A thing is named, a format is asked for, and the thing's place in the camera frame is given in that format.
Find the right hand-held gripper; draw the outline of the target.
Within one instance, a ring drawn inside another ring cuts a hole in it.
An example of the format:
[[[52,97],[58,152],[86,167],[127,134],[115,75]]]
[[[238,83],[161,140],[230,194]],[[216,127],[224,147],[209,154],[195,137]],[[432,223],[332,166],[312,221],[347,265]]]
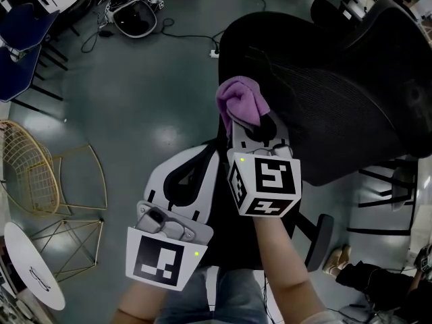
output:
[[[283,217],[302,196],[301,166],[293,158],[288,128],[271,112],[276,126],[271,149],[260,136],[237,122],[232,123],[232,147],[256,149],[233,152],[227,182],[238,214],[248,217]]]

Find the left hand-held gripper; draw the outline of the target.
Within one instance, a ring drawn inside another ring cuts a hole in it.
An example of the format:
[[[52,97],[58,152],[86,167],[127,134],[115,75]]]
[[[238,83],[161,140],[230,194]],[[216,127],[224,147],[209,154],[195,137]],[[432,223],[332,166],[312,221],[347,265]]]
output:
[[[144,190],[150,202],[137,203],[138,222],[128,228],[127,277],[168,290],[184,289],[213,237],[213,229],[204,223],[218,168],[219,153],[200,145],[153,170]]]

